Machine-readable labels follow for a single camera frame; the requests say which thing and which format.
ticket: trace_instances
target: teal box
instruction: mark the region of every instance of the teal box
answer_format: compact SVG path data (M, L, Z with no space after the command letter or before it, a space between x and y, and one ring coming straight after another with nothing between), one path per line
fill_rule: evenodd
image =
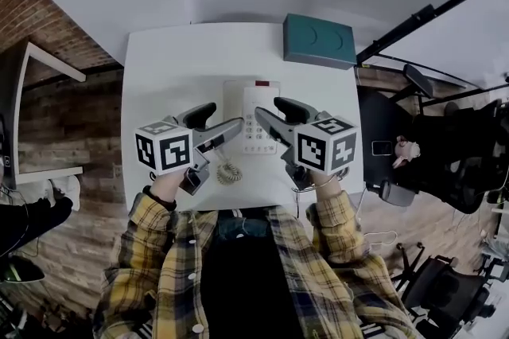
M350 26L288 14L283 23L285 61L349 69L357 64Z

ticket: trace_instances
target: plaid shirt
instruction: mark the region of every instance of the plaid shirt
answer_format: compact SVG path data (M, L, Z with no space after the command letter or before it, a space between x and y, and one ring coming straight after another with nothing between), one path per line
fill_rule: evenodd
M360 326L376 324L416 337L385 263L370 253L346 192L311 205L307 215L312 243L284 208L266 208L304 336L362 338ZM200 276L217 220L218 212L169 212L139 193L113 264L105 270L97 337L138 337L132 332L148 321L155 338L209 337Z

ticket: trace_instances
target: black and white cube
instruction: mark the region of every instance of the black and white cube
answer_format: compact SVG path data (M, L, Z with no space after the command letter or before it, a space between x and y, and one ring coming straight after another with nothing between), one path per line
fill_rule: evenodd
M134 132L138 162L156 175L193 166L192 130L165 121Z
M341 117L295 127L294 160L305 168L332 175L354 160L358 130Z

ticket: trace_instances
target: black office chair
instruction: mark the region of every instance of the black office chair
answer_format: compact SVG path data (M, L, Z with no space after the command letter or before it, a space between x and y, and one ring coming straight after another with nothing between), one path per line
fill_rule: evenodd
M489 291L484 286L486 278L458 273L453 269L457 265L457 259L440 255L429 257L415 271L424 251L421 244L419 247L421 250L411 266L408 265L404 248L398 247L403 253L405 269L401 275L394 277L393 281L400 281L398 290L408 282L402 301L415 318L423 315L418 315L413 308L420 306L428 310L427 319L416 325L422 336L448 339L457 332L461 322L493 315L495 307L485 305L489 296Z
M484 193L504 187L509 154L494 156L495 144L509 146L509 116L499 100L480 110L458 110L450 116L412 117L397 101L415 93L433 97L431 83L406 64L410 85L391 98L368 88L359 89L363 136L364 180L368 190L398 206L411 205L424 191L463 213L475 212ZM393 169L396 138L417 142L421 156ZM387 152L376 150L380 143Z

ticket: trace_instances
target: shirt sleeve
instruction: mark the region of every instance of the shirt sleeve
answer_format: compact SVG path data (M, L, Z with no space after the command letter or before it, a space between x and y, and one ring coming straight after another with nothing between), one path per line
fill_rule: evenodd
M357 315L416 337L385 262L364 239L347 193L311 205L307 215L314 227L313 245L352 290Z
M136 196L129 218L104 271L96 337L122 337L151 318L162 264L173 242L174 212L145 194Z

